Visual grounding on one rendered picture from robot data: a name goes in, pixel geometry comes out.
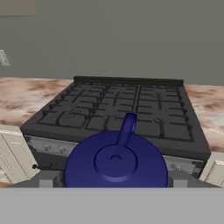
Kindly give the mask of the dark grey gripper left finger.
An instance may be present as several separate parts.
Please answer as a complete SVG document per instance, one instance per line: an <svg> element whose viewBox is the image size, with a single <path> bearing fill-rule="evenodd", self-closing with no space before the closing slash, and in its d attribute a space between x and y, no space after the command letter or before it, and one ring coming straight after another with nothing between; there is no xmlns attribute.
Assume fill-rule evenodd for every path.
<svg viewBox="0 0 224 224"><path fill-rule="evenodd" d="M20 188L54 188L63 187L62 171L40 171L33 178L11 185Z"/></svg>

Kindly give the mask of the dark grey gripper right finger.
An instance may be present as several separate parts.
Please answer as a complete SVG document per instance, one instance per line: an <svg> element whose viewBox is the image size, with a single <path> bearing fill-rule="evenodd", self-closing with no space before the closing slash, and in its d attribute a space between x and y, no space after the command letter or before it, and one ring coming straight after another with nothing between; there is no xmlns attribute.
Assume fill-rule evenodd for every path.
<svg viewBox="0 0 224 224"><path fill-rule="evenodd" d="M217 185L201 181L185 171L168 171L168 186L173 188L218 188Z"/></svg>

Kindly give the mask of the cream cabinet door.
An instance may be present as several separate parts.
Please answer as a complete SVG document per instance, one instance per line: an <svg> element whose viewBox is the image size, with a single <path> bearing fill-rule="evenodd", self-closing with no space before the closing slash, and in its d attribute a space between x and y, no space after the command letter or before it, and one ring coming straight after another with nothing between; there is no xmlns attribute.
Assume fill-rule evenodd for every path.
<svg viewBox="0 0 224 224"><path fill-rule="evenodd" d="M224 188L224 153L211 154L199 179Z"/></svg>

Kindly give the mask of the cream cabinet drawer fronts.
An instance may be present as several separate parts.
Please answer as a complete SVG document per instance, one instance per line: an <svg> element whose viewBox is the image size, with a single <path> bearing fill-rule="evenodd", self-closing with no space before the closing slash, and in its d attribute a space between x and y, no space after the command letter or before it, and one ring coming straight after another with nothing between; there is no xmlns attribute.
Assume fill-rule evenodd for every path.
<svg viewBox="0 0 224 224"><path fill-rule="evenodd" d="M36 163L19 127L0 124L0 172L16 184L39 173Z"/></svg>

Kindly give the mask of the blue kettle with lid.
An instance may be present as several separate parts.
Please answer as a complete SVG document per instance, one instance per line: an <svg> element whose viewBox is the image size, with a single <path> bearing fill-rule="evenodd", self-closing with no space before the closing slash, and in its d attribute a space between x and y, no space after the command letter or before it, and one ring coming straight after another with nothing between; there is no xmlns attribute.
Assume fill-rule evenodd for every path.
<svg viewBox="0 0 224 224"><path fill-rule="evenodd" d="M168 170L159 150L137 135L137 116L128 113L118 130L80 142L66 161L67 187L167 187Z"/></svg>

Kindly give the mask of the black gas stove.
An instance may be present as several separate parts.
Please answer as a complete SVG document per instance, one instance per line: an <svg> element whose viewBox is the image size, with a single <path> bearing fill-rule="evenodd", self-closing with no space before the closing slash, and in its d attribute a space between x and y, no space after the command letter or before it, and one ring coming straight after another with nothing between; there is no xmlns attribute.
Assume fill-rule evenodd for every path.
<svg viewBox="0 0 224 224"><path fill-rule="evenodd" d="M63 170L72 149L104 130L119 130L128 113L136 133L163 154L170 171L199 178L211 155L184 82L75 76L20 130L40 170Z"/></svg>

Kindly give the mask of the white wall socket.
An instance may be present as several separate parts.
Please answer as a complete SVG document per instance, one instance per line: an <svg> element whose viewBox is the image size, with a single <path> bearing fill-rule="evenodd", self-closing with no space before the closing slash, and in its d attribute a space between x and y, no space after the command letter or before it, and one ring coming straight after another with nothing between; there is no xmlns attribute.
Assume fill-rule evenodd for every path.
<svg viewBox="0 0 224 224"><path fill-rule="evenodd" d="M0 62L5 67L9 67L11 65L4 50L0 50Z"/></svg>

